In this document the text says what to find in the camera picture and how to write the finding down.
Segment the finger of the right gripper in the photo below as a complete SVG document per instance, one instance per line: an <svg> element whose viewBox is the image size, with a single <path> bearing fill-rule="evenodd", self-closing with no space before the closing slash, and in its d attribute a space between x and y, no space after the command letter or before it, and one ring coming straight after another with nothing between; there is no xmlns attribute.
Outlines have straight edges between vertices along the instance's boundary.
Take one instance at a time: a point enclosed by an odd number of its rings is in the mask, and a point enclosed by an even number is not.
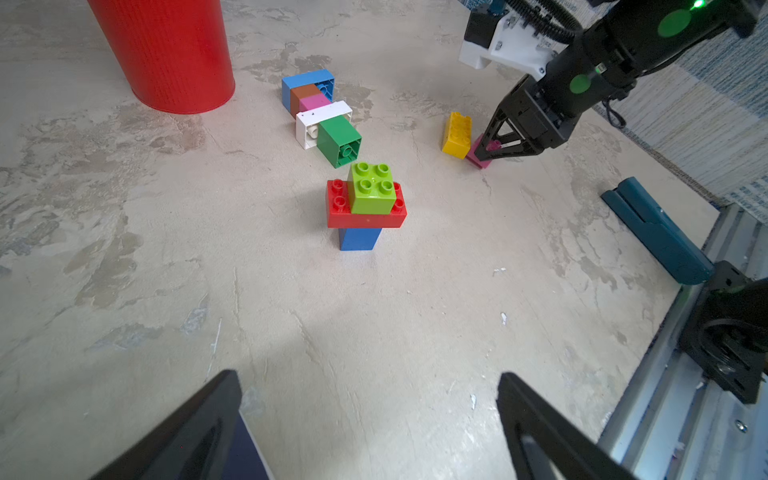
<svg viewBox="0 0 768 480"><path fill-rule="evenodd" d="M530 143L520 143L517 145L511 145L502 147L496 150L488 150L486 147L479 147L479 161L487 162L505 158L518 158L537 156L540 154L540 149Z"/></svg>
<svg viewBox="0 0 768 480"><path fill-rule="evenodd" d="M499 104L485 132L479 137L479 143L474 149L474 155L479 159L479 147L496 150L502 147L530 143L514 126L512 120L520 106L519 98L510 92Z"/></svg>

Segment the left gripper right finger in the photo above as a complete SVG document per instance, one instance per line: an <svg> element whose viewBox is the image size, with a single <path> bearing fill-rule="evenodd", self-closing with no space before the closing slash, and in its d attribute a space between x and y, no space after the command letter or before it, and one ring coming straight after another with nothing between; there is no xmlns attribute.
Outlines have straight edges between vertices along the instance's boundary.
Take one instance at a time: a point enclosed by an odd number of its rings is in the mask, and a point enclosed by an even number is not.
<svg viewBox="0 0 768 480"><path fill-rule="evenodd" d="M501 374L497 410L518 479L631 479L512 372Z"/></svg>

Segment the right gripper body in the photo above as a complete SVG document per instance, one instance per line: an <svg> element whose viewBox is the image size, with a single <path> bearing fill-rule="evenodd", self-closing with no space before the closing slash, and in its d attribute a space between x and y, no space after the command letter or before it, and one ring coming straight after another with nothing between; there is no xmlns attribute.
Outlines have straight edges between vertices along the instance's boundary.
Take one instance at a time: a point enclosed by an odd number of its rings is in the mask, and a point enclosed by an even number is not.
<svg viewBox="0 0 768 480"><path fill-rule="evenodd" d="M556 149L571 137L581 115L560 113L544 97L536 80L525 75L512 91L511 123L520 137L513 157L536 156Z"/></svg>

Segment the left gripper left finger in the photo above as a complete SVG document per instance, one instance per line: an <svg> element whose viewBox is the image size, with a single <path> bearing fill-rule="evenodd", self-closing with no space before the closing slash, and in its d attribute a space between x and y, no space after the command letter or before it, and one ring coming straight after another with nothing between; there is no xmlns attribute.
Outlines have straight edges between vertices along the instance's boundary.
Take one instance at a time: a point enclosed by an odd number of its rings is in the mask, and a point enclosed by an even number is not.
<svg viewBox="0 0 768 480"><path fill-rule="evenodd" d="M95 479L219 479L234 438L242 390L219 372Z"/></svg>

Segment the yellow lego brick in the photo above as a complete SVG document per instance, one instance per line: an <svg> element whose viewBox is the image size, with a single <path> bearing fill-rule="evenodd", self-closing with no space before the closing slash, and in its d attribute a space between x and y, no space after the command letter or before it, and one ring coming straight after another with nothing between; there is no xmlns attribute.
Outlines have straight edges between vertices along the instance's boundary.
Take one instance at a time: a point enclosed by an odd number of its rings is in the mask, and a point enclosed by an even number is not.
<svg viewBox="0 0 768 480"><path fill-rule="evenodd" d="M442 151L458 159L464 159L472 146L472 119L459 112L452 112L444 129Z"/></svg>

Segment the lime green lego brick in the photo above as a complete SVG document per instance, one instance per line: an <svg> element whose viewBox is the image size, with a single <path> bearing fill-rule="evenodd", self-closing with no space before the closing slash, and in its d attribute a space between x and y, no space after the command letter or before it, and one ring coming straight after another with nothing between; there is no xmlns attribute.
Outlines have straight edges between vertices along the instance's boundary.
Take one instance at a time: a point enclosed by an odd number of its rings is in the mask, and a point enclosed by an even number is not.
<svg viewBox="0 0 768 480"><path fill-rule="evenodd" d="M358 162L350 167L348 195L351 213L388 215L397 199L390 167Z"/></svg>

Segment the dark green lego brick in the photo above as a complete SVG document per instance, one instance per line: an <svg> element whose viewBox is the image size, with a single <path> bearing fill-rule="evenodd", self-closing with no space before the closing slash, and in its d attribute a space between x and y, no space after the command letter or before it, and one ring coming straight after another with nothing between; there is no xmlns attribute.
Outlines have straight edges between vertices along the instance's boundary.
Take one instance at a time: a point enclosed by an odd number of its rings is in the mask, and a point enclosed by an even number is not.
<svg viewBox="0 0 768 480"><path fill-rule="evenodd" d="M319 124L317 148L334 168L358 159L362 136L346 116L337 116Z"/></svg>

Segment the light blue lego brick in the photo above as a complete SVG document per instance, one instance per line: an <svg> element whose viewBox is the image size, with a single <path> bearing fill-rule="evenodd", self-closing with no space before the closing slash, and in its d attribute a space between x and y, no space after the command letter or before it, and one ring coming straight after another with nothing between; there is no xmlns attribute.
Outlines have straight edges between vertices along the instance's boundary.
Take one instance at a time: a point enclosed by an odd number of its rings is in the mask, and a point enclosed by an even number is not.
<svg viewBox="0 0 768 480"><path fill-rule="evenodd" d="M282 103L295 116L299 112L300 100L305 97L323 94L332 102L334 87L335 77L325 69L284 77L281 83Z"/></svg>

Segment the white lego brick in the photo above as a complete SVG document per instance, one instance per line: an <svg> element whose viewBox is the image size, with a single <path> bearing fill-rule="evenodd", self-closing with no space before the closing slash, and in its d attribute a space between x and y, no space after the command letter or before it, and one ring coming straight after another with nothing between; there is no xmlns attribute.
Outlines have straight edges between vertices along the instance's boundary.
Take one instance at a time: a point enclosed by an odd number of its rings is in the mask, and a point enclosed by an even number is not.
<svg viewBox="0 0 768 480"><path fill-rule="evenodd" d="M352 109L345 101L337 101L311 110L299 112L295 117L295 136L304 150L314 148L320 123L338 116L348 121L352 118Z"/></svg>

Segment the pink lego brick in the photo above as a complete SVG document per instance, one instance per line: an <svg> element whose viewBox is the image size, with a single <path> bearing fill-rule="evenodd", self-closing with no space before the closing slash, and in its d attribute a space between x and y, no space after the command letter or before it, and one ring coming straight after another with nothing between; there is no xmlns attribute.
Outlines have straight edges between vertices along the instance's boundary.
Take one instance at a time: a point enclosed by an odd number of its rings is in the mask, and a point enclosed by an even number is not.
<svg viewBox="0 0 768 480"><path fill-rule="evenodd" d="M331 101L322 93L306 96L299 100L298 112L306 112L330 105Z"/></svg>

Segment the brown lego brick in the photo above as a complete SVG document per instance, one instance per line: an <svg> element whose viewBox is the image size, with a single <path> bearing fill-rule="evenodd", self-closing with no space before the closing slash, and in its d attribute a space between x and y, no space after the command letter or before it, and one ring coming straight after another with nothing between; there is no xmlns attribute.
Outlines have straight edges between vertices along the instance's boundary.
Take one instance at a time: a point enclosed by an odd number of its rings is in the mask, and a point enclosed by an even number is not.
<svg viewBox="0 0 768 480"><path fill-rule="evenodd" d="M328 105L329 101L314 84L292 88L289 92L289 111L293 117L300 112Z"/></svg>

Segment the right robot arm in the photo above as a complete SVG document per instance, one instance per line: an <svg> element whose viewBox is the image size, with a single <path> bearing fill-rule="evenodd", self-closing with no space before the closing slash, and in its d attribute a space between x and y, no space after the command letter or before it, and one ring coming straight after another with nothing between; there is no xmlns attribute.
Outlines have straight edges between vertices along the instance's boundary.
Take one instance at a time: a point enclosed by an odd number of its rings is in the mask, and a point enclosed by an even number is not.
<svg viewBox="0 0 768 480"><path fill-rule="evenodd" d="M484 167L536 156L570 138L594 105L625 99L639 78L733 30L749 37L761 1L614 1L588 28L556 1L490 1L471 11L460 53L524 72L468 155Z"/></svg>

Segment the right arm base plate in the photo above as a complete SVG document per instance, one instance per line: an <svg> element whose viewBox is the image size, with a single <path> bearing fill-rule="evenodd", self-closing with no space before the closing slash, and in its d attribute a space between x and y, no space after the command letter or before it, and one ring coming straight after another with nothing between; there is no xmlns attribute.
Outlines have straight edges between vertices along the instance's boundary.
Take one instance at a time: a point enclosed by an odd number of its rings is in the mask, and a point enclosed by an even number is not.
<svg viewBox="0 0 768 480"><path fill-rule="evenodd" d="M767 280L752 280L731 263L717 262L679 348L722 390L744 404L756 403L767 355Z"/></svg>

